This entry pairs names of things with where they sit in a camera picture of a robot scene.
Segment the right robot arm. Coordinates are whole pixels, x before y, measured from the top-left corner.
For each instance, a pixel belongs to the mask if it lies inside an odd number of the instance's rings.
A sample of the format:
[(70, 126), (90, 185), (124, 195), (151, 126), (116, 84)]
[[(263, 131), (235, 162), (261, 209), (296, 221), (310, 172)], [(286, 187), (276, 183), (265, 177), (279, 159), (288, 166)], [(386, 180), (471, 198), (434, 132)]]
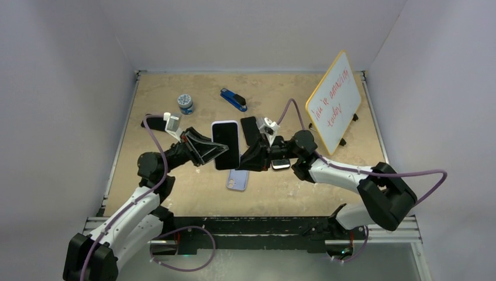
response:
[(300, 130), (290, 140), (276, 137), (273, 146), (259, 136), (240, 157), (240, 170), (262, 172), (273, 160), (296, 159), (291, 166), (301, 181), (330, 184), (354, 192), (361, 198), (355, 205), (342, 204), (329, 217), (328, 230), (343, 238), (351, 229), (377, 224), (395, 231), (416, 205), (418, 198), (399, 174), (387, 163), (351, 166), (333, 162), (316, 152), (317, 144), (309, 130)]

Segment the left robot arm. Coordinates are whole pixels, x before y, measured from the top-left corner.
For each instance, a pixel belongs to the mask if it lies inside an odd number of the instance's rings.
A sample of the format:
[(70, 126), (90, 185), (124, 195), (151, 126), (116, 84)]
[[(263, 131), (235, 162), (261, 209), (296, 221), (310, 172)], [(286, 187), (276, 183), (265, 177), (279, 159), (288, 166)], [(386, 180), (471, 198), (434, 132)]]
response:
[(139, 156), (139, 186), (116, 213), (89, 234), (75, 234), (69, 242), (63, 280), (116, 280), (122, 267), (147, 242), (168, 239), (194, 226), (176, 227), (174, 214), (163, 207), (175, 177), (169, 172), (187, 162), (201, 166), (229, 150), (194, 128), (178, 142)]

